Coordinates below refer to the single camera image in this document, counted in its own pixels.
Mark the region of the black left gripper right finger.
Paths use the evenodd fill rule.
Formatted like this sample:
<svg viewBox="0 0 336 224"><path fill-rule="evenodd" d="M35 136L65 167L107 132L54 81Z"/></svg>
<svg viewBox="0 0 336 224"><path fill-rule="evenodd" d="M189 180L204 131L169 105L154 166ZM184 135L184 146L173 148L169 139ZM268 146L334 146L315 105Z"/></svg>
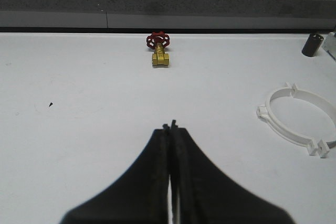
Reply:
<svg viewBox="0 0 336 224"><path fill-rule="evenodd" d="M175 121L170 151L174 223L294 222L285 210L225 175Z"/></svg>

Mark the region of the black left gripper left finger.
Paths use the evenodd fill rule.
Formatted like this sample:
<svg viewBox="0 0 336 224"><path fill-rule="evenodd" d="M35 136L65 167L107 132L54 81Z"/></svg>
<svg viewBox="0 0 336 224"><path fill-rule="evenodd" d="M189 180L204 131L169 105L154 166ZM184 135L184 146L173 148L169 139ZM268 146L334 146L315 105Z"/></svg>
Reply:
<svg viewBox="0 0 336 224"><path fill-rule="evenodd" d="M154 130L134 163L108 188L68 211L62 223L168 223L169 126Z"/></svg>

